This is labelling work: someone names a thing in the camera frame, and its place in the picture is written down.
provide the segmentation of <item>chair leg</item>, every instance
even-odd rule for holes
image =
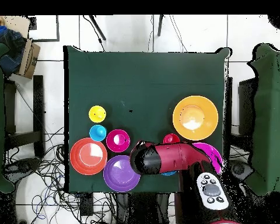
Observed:
[[[100,30],[99,25],[96,23],[95,18],[93,17],[93,15],[90,15],[89,18],[91,19],[93,25],[96,27],[96,30],[100,33],[101,37],[103,40],[106,40],[105,35],[103,34],[103,32]]]
[[[164,15],[160,15],[160,18],[159,18],[159,27],[157,28],[157,30],[158,30],[157,35],[158,36],[161,36],[163,17],[164,17]]]

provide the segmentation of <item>red cup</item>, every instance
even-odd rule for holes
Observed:
[[[167,134],[163,140],[164,144],[170,144],[170,143],[174,144],[176,142],[180,142],[180,138],[176,134],[173,134],[173,133]]]

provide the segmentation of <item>plate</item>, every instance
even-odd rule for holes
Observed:
[[[140,174],[133,171],[127,155],[111,158],[104,168],[103,176],[106,184],[119,193],[130,191],[140,180]]]
[[[209,137],[217,127],[218,111],[209,99],[189,96],[181,100],[173,111],[173,125],[184,138],[197,141]]]
[[[76,142],[69,154],[72,167],[80,174],[94,175],[107,163],[107,150],[101,142],[83,138]]]

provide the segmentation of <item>purple plate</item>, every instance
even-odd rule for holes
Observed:
[[[140,174],[133,171],[127,155],[117,155],[108,160],[103,176],[107,186],[119,193],[133,189],[140,180]]]

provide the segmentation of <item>yellow cup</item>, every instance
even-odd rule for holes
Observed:
[[[101,106],[93,106],[89,110],[89,118],[94,123],[102,122],[106,117],[106,111]]]

